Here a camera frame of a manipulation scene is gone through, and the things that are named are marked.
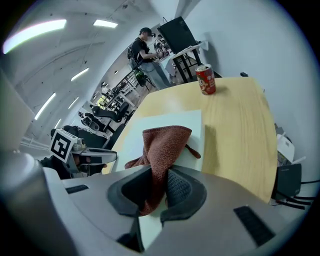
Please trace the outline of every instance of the ceiling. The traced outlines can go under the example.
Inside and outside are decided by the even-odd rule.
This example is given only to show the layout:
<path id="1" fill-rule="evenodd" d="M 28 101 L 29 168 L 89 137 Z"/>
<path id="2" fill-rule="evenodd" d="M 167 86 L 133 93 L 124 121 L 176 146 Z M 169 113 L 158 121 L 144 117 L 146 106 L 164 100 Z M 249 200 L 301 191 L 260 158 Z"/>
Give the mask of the ceiling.
<path id="1" fill-rule="evenodd" d="M 67 20 L 64 29 L 32 38 L 2 54 L 0 59 L 1 68 L 35 114 L 56 93 L 28 129 L 30 137 L 43 143 L 50 142 L 50 130 L 59 119 L 68 123 L 91 98 L 103 75 L 138 35 L 139 29 L 150 22 L 158 23 L 160 17 L 148 0 L 43 0 L 21 18 L 11 35 L 59 19 Z M 96 19 L 112 21 L 118 26 L 96 27 L 93 26 Z M 86 68 L 88 72 L 71 81 Z M 77 102 L 68 109 L 77 97 Z"/>

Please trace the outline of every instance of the soda can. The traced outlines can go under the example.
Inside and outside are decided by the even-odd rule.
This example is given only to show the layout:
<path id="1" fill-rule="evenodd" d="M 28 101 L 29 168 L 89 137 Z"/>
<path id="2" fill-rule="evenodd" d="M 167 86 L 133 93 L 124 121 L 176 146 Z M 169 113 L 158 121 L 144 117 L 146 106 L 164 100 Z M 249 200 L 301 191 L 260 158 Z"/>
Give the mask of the soda can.
<path id="1" fill-rule="evenodd" d="M 195 69 L 200 90 L 204 95 L 214 94 L 216 92 L 215 74 L 210 64 L 203 64 Z"/>

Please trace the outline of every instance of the black device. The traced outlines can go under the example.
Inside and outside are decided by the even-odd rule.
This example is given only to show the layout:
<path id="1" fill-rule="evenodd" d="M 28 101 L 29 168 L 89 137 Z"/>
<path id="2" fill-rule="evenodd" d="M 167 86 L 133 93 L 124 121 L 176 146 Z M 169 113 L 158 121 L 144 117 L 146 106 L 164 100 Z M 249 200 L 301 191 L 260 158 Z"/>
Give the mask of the black device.
<path id="1" fill-rule="evenodd" d="M 189 46 L 197 45 L 197 42 L 182 17 L 175 18 L 158 27 L 165 41 L 174 54 L 177 54 Z"/>
<path id="2" fill-rule="evenodd" d="M 301 164 L 280 166 L 276 169 L 272 199 L 281 200 L 293 197 L 301 188 Z"/>

